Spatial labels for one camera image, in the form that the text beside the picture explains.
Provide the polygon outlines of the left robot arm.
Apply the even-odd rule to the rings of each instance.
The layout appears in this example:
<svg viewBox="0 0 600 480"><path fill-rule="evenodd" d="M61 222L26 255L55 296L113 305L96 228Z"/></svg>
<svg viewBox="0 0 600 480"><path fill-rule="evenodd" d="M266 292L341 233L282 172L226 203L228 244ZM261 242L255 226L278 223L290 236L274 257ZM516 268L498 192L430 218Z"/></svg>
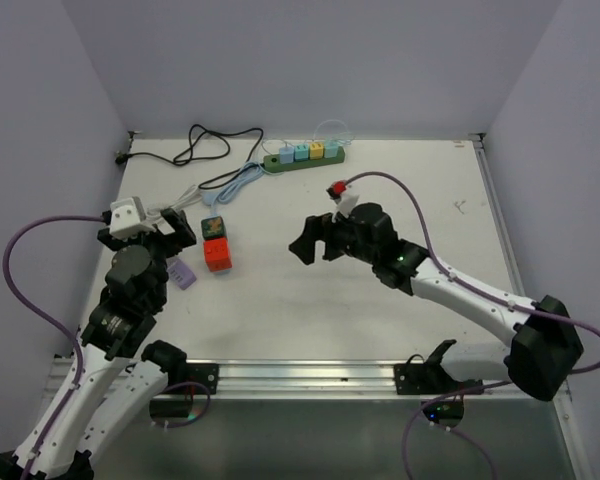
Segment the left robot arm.
<svg viewBox="0 0 600 480"><path fill-rule="evenodd" d="M167 301L168 262L197 239L186 214L166 208L171 232L146 222L136 199L99 217L97 239L113 252L97 306L70 334L73 364L37 425L16 449L0 453L0 479L91 479L93 466L152 397L181 390L187 356L145 340Z"/></svg>

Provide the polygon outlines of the red cube plug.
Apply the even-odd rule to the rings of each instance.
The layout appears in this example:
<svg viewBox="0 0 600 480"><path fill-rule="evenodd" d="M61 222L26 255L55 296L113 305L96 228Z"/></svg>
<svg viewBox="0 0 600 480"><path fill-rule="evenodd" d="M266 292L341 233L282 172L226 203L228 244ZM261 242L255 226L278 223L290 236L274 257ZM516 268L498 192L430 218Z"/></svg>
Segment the red cube plug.
<svg viewBox="0 0 600 480"><path fill-rule="evenodd" d="M211 273L220 273L233 267L229 243L226 237L203 242L204 260Z"/></svg>

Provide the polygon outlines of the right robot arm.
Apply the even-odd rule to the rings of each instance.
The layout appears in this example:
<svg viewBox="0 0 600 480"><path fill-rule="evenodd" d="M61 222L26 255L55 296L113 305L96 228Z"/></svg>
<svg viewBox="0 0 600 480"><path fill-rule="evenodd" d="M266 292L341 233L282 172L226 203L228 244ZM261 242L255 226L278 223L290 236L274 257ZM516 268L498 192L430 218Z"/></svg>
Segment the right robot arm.
<svg viewBox="0 0 600 480"><path fill-rule="evenodd" d="M289 250L311 265L317 242L324 244L324 260L360 260L383 285L441 305L500 341L499 346L462 348L456 340L445 340L422 364L398 365L396 373L419 393L510 381L529 396L549 401L583 353L574 326L560 320L567 313L562 302L509 294L435 261L429 249L400 238L378 204L363 203L347 216L307 217Z"/></svg>

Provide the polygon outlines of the purple power strip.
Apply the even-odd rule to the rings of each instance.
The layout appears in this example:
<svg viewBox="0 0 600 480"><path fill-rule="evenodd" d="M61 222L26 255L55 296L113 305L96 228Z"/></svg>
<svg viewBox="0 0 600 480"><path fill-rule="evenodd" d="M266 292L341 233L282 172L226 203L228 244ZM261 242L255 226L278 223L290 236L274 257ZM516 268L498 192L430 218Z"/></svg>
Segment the purple power strip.
<svg viewBox="0 0 600 480"><path fill-rule="evenodd" d="M180 290L187 290L197 281L193 270L178 257L168 261L167 273Z"/></svg>

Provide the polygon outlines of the dark green cube plug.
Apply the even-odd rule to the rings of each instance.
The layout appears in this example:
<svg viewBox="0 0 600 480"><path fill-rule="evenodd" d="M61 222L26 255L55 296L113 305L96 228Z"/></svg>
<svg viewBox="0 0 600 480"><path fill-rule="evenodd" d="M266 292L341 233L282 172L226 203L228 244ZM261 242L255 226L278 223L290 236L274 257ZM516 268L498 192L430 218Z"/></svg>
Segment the dark green cube plug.
<svg viewBox="0 0 600 480"><path fill-rule="evenodd" d="M209 216L200 222L201 234L205 241L226 238L226 226L220 215Z"/></svg>

